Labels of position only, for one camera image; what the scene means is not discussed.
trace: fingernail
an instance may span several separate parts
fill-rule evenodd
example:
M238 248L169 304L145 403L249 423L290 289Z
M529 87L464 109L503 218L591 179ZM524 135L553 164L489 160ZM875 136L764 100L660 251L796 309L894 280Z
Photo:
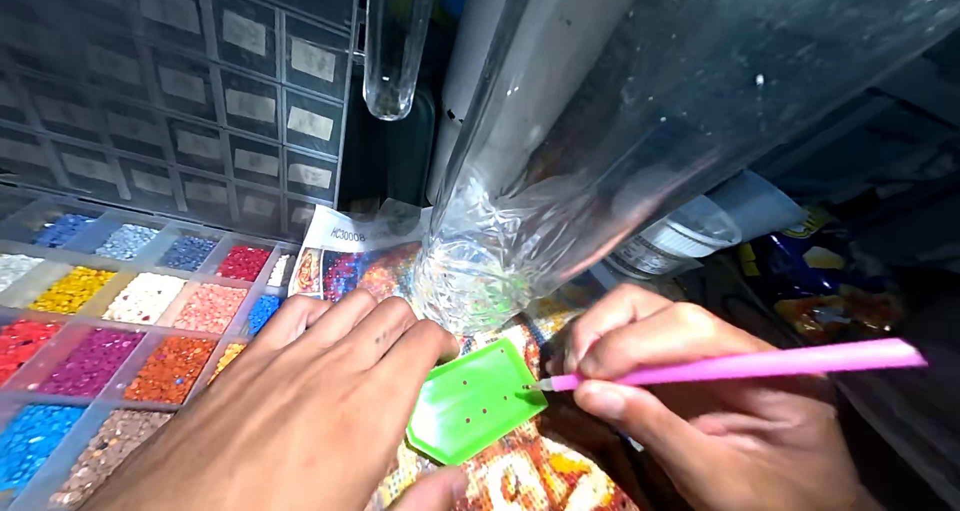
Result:
M623 395L609 385L586 382L585 389L590 412L606 419L620 419L623 416Z

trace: white beads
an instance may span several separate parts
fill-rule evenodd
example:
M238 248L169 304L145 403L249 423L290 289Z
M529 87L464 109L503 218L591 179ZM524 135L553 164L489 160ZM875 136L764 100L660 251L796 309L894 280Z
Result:
M186 280L166 274L141 272L103 313L105 320L153 324L184 288Z
M43 260L40 258L31 258L22 254L0 254L0 292L18 281L41 261Z
M290 254L282 255L270 271L270 279L267 280L268 286L279 287L283 283L283 273L287 270L287 261L290 260Z

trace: blue beads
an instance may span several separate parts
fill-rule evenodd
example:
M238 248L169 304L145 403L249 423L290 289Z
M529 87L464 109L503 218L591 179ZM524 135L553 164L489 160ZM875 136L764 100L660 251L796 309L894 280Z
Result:
M197 271L216 245L216 242L208 239L185 235L164 252L160 264L181 271Z
M132 260L147 243L160 233L158 229L144 227L132 223L125 223L112 233L102 247L93 253L98 256L117 260Z
M260 332L260 327L281 307L280 302L281 298L278 296L260 296L247 315L246 322L249 324L247 333L255 335Z
M0 491L20 492L77 422L84 408L30 404L0 434Z
M33 238L32 243L40 247L59 247L83 231L94 220L96 219L84 215L65 214L56 219L56 222L46 224L40 234Z

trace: right hand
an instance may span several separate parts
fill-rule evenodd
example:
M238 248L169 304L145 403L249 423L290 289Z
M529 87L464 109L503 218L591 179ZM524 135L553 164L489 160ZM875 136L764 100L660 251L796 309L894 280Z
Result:
M609 382L654 365L774 349L702 307L623 284L573 323L563 370L574 399L642 443L698 510L871 507L823 379L778 377L655 386ZM560 371L559 362L553 364Z

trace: snack package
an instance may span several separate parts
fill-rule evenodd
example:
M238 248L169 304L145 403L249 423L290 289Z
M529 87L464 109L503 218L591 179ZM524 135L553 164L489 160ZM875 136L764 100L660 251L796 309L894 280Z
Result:
M815 343L889 333L904 319L897 285L826 210L738 247L741 269L761 298Z

